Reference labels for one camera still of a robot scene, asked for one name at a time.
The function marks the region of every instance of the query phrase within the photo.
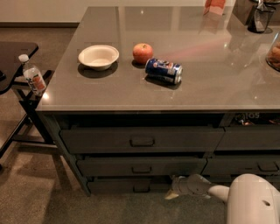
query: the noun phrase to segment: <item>soda can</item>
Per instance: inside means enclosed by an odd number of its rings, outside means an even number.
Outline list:
[[[178,84],[182,79],[183,67],[162,59],[149,59],[145,66],[148,77],[160,81]]]

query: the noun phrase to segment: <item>apple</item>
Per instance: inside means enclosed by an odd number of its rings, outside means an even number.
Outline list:
[[[133,58],[138,64],[146,64],[147,60],[152,58],[152,47],[145,43],[136,44],[133,47]]]

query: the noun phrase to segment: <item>floor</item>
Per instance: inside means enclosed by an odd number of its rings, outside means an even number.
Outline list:
[[[0,28],[0,41],[38,43],[31,63],[41,70],[55,70],[74,30]],[[0,95],[0,146],[24,114],[12,91]],[[13,143],[0,164],[0,224],[225,223],[225,207],[217,199],[181,196],[165,200],[162,193],[87,197],[55,147]]]

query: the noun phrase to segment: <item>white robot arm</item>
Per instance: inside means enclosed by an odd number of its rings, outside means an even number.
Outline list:
[[[175,177],[167,200],[182,194],[214,196],[227,203],[227,224],[279,224],[280,193],[254,174],[237,177],[230,187],[212,184],[198,174]]]

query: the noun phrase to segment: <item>blue can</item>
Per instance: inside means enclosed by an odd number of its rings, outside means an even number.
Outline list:
[[[183,67],[162,59],[149,59],[145,66],[148,77],[160,81],[178,84],[182,80]]]

